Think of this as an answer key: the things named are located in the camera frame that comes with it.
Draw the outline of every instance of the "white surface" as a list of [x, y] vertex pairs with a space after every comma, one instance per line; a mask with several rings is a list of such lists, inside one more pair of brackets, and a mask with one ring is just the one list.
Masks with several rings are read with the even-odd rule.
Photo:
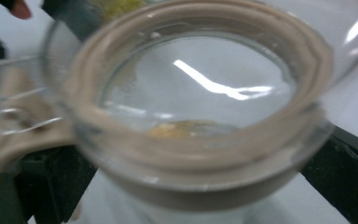
[[[80, 219], [73, 224], [140, 224], [128, 221], [134, 220], [134, 217], [130, 217], [133, 212], [125, 201], [127, 200], [120, 194], [119, 189], [103, 174], [97, 173], [82, 199]], [[284, 188], [267, 198], [249, 221], [249, 224], [348, 223], [302, 175], [298, 175]]]
[[[15, 19], [0, 7], [0, 39], [7, 44], [10, 57], [40, 52], [39, 46], [50, 22], [50, 18], [38, 9], [39, 1], [27, 2], [34, 12], [34, 17], [29, 21]], [[331, 120], [341, 128], [358, 135], [358, 80], [347, 80], [329, 93], [326, 102], [332, 103], [328, 107]], [[98, 175], [83, 199], [84, 214], [99, 216], [100, 221], [92, 223], [108, 223], [111, 213], [108, 208], [103, 207], [101, 189], [106, 181], [103, 176]], [[348, 222], [299, 175], [267, 200], [252, 223], [345, 224]]]

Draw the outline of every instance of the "finger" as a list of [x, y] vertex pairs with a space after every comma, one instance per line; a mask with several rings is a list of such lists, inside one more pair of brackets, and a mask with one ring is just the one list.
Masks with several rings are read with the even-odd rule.
[[10, 10], [10, 13], [22, 20], [29, 19], [32, 16], [30, 9], [23, 0], [16, 0], [13, 8]]

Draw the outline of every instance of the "yellow residue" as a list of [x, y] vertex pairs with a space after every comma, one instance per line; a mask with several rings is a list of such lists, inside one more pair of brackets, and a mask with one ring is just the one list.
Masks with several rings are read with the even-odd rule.
[[145, 5], [143, 0], [91, 0], [91, 3], [102, 10], [104, 21], [123, 16]]
[[213, 124], [214, 122], [209, 120], [184, 120], [163, 123], [149, 130], [147, 134], [160, 138], [188, 138], [194, 137], [197, 129]]

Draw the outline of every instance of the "glass beaker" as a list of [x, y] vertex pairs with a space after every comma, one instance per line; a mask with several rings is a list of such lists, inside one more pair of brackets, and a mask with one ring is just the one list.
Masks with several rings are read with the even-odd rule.
[[46, 56], [76, 142], [146, 223], [243, 223], [330, 134], [319, 100], [358, 63], [358, 1], [74, 1]]

